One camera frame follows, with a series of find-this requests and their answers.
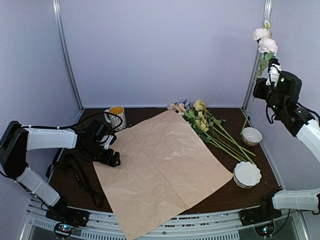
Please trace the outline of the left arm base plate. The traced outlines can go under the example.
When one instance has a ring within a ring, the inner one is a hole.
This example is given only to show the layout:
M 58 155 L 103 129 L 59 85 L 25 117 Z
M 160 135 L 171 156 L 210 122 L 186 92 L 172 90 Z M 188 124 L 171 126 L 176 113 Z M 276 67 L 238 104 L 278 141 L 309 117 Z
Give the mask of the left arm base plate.
M 86 227 L 90 213 L 70 207 L 49 206 L 46 218 L 74 227 Z

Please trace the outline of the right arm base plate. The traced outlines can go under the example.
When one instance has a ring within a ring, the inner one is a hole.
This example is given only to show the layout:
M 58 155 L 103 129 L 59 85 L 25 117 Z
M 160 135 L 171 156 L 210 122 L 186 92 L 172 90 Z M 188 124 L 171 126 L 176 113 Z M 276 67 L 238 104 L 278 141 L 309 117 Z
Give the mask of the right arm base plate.
M 282 216 L 282 211 L 277 209 L 266 209 L 262 206 L 242 209 L 239 213 L 242 226 L 255 225 L 268 222 Z

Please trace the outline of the white pink flower stem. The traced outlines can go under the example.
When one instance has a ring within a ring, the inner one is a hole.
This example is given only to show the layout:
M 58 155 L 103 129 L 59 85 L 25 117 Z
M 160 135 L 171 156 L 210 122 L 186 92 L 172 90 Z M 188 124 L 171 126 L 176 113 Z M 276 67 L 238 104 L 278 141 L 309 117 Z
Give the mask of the white pink flower stem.
M 256 78 L 268 78 L 268 65 L 271 58 L 276 58 L 278 53 L 278 45 L 272 39 L 272 32 L 270 31 L 272 22 L 268 20 L 263 21 L 263 27 L 257 28 L 252 34 L 252 39 L 258 44 L 258 71 Z

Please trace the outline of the blue flower stem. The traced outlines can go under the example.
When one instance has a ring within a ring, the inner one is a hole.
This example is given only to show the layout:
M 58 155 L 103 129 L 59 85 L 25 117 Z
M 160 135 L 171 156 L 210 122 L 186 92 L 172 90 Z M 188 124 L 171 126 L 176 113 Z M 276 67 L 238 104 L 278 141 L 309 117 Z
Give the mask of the blue flower stem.
M 191 106 L 191 103 L 186 98 L 181 99 L 178 104 L 183 104 L 185 108 Z

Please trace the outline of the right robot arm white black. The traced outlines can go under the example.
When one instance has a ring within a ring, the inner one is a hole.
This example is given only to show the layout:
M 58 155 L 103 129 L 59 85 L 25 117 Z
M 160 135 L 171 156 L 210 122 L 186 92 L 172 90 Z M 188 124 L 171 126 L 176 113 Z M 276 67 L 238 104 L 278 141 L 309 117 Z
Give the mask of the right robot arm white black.
M 253 90 L 256 99 L 266 101 L 266 108 L 273 111 L 274 118 L 268 121 L 281 121 L 290 134 L 300 140 L 320 159 L 320 124 L 315 119 L 316 112 L 299 103 L 302 80 L 296 75 L 281 71 L 277 80 L 257 78 Z M 293 209 L 320 213 L 320 189 L 279 190 L 256 210 L 259 220 L 268 220 L 276 210 Z

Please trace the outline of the wrapping paper sheet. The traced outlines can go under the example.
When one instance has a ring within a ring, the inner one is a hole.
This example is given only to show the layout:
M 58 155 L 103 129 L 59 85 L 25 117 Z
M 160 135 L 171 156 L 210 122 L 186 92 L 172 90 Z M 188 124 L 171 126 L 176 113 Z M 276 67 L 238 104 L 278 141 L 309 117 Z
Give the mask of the wrapping paper sheet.
M 95 163 L 107 201 L 128 240 L 135 240 L 192 208 L 233 174 L 192 127 L 167 110 L 117 133 L 117 167 Z

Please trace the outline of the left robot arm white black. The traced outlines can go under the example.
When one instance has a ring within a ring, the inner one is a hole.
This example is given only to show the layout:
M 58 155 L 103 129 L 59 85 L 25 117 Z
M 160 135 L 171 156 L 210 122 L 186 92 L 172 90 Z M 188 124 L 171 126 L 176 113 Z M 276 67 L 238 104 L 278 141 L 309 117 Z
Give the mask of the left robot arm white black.
M 0 139 L 0 166 L 2 175 L 11 179 L 38 197 L 61 222 L 72 218 L 65 200 L 41 175 L 33 170 L 29 157 L 36 152 L 79 150 L 95 162 L 110 167 L 121 164 L 120 154 L 110 146 L 117 139 L 115 127 L 93 119 L 86 127 L 78 123 L 68 126 L 22 124 L 12 120 Z

